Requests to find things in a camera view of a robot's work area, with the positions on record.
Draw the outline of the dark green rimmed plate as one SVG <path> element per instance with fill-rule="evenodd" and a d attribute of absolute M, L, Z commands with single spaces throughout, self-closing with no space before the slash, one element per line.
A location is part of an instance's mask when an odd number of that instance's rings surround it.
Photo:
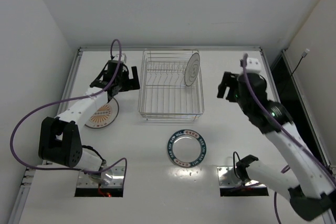
<path fill-rule="evenodd" d="M 184 168 L 199 165 L 207 152 L 204 138 L 198 132 L 190 129 L 179 130 L 171 135 L 166 149 L 170 161 Z"/>

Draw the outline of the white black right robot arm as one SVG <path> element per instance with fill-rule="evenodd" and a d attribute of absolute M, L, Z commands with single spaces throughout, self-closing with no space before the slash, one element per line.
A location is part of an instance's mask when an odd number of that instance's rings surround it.
<path fill-rule="evenodd" d="M 335 206 L 335 180 L 301 140 L 286 108 L 267 98 L 266 87 L 265 78 L 257 73 L 225 72 L 217 97 L 239 105 L 294 175 L 283 174 L 248 155 L 234 165 L 232 181 L 241 185 L 257 180 L 287 199 L 303 220 L 312 221 Z"/>

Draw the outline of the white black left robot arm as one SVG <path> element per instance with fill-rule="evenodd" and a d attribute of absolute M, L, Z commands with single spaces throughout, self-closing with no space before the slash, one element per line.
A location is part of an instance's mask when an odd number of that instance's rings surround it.
<path fill-rule="evenodd" d="M 90 84 L 84 98 L 56 117 L 46 117 L 42 121 L 38 156 L 45 161 L 80 170 L 99 185 L 108 185 L 112 170 L 107 168 L 102 157 L 91 153 L 92 149 L 85 151 L 80 131 L 115 95 L 139 88 L 136 66 L 128 68 L 124 62 L 109 60 Z"/>

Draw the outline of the orange sunburst plate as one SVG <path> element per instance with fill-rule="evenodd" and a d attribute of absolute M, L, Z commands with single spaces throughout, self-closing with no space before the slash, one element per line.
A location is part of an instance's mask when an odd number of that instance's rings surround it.
<path fill-rule="evenodd" d="M 90 129 L 102 129 L 112 124 L 119 115 L 119 103 L 113 98 L 109 103 L 100 107 L 86 122 Z"/>

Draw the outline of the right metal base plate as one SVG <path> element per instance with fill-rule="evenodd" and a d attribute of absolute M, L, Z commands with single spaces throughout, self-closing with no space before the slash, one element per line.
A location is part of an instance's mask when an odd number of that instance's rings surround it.
<path fill-rule="evenodd" d="M 266 185 L 256 180 L 242 182 L 234 174 L 232 166 L 217 166 L 217 174 L 218 174 L 218 181 L 219 181 L 220 188 L 225 188 L 225 189 L 267 188 Z"/>

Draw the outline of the metal base plate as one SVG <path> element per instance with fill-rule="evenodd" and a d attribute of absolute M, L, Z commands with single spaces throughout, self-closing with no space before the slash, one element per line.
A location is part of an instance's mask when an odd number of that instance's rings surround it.
<path fill-rule="evenodd" d="M 256 180 L 242 182 L 234 174 L 232 166 L 217 166 L 217 174 L 218 174 L 218 181 L 219 181 L 220 188 L 225 188 L 225 189 L 267 188 L 266 185 Z"/>
<path fill-rule="evenodd" d="M 100 185 L 103 189 L 119 189 L 123 186 L 124 175 L 125 166 L 115 166 L 100 174 L 80 172 L 77 179 L 77 188 L 92 189 Z"/>

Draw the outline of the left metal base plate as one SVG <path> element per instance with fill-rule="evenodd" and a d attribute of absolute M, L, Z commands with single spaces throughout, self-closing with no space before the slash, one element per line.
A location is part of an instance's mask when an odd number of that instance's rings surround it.
<path fill-rule="evenodd" d="M 92 189 L 100 185 L 103 189 L 119 189 L 123 186 L 124 175 L 125 166 L 115 166 L 100 174 L 80 172 L 77 179 L 77 188 Z"/>

